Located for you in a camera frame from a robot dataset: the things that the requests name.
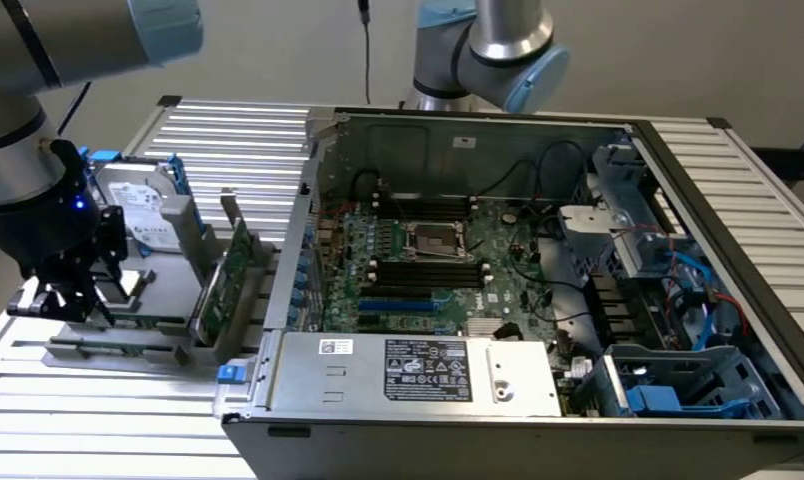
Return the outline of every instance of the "power supply label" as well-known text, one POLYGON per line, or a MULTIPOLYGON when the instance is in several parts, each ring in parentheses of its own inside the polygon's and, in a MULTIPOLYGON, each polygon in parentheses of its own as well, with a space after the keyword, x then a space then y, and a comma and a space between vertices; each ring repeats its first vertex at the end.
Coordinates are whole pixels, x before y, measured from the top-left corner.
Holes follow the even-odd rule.
POLYGON ((472 402, 467 343, 384 340, 384 396, 396 402, 472 402))

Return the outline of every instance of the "sticker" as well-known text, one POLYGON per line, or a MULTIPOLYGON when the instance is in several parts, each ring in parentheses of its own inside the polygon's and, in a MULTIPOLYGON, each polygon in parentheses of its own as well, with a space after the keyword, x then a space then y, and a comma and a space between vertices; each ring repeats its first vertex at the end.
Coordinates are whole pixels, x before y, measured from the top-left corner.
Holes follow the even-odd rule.
POLYGON ((123 207, 132 237, 155 249, 179 249, 173 226, 161 218, 161 196, 147 185, 109 183, 115 203, 123 207))
POLYGON ((476 148, 475 137, 453 137, 452 148, 476 148))
POLYGON ((472 402, 467 343, 384 340, 384 397, 395 402, 472 402))
POLYGON ((349 338, 323 338, 319 340, 319 355, 351 355, 353 340, 349 338))

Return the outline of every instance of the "circuit board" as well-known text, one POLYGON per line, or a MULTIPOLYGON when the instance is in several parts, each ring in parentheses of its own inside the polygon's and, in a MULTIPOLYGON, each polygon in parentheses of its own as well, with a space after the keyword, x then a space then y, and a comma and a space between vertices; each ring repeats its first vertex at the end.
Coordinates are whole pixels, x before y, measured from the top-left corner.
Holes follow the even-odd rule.
MULTIPOLYGON (((447 232, 441 233, 436 222, 379 219, 365 205, 357 205, 352 212, 337 215, 333 223, 325 219, 323 236, 328 246, 323 259, 328 281, 323 330, 490 336, 502 324, 514 323, 526 340, 552 339, 554 325, 538 321, 530 312, 540 295, 540 285, 522 278, 515 267, 532 278, 543 279, 544 272, 538 262, 528 261, 527 253, 516 259, 508 256, 510 244, 528 245, 531 239, 526 224, 520 225, 516 218, 512 223, 500 219, 506 213, 516 211, 518 207, 504 202, 480 203, 478 209, 463 219, 463 240, 459 243, 466 248, 456 253, 445 248, 441 238, 449 236, 449 227, 458 231, 460 222, 444 223, 447 232), (425 232, 424 237, 415 232, 425 232), (428 249, 432 245, 428 241, 420 241, 421 238, 436 240, 433 243, 440 250, 429 250, 431 254, 423 252, 421 249, 428 249), (431 287, 431 295, 425 302, 429 302, 432 308, 425 306, 425 311, 377 309, 364 312, 363 307, 371 306, 372 302, 363 302, 360 293, 364 291, 361 289, 372 285, 368 270, 376 259, 392 262, 393 265, 411 263, 416 265, 411 267, 412 272, 425 262, 445 262, 449 266, 482 266, 488 269, 488 280, 479 288, 440 288, 427 285, 431 287)), ((411 283, 403 285, 409 285, 409 290, 413 290, 420 286, 416 279, 421 277, 416 273, 409 277, 411 283)), ((420 305, 423 302, 407 303, 420 305)), ((546 309, 539 308, 538 313, 546 316, 546 309)))
POLYGON ((251 266, 252 255, 251 233, 243 221, 239 220, 229 241, 229 248, 215 270, 212 280, 200 296, 197 336, 205 345, 212 345, 219 333, 232 319, 239 305, 245 272, 251 266))

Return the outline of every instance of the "power cord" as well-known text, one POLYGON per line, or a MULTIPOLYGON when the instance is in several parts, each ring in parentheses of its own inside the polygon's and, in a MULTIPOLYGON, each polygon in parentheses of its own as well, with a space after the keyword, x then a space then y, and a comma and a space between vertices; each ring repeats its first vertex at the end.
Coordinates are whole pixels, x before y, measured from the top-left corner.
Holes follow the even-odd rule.
POLYGON ((76 94, 76 98, 72 99, 69 103, 69 109, 64 114, 64 118, 60 121, 60 125, 57 126, 57 136, 60 137, 64 134, 64 130, 67 130, 67 125, 69 125, 69 121, 76 114, 76 110, 79 110, 79 106, 81 106, 81 102, 84 101, 84 97, 87 97, 87 92, 91 90, 91 85, 93 82, 87 82, 81 87, 81 90, 76 94))
POLYGON ((363 37, 365 40, 365 65, 363 73, 363 90, 365 94, 365 104, 372 104, 369 94, 369 71, 371 71, 371 55, 369 55, 369 0, 357 0, 357 10, 360 12, 360 24, 363 25, 363 37))

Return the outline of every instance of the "motherboard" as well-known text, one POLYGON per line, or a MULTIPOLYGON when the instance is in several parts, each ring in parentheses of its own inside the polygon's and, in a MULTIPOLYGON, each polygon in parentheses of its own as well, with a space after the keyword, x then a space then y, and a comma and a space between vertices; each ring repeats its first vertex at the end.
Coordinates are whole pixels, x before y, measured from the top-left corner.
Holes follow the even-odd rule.
POLYGON ((523 210, 532 212, 506 202, 384 200, 331 211, 319 220, 323 330, 552 339, 523 210))

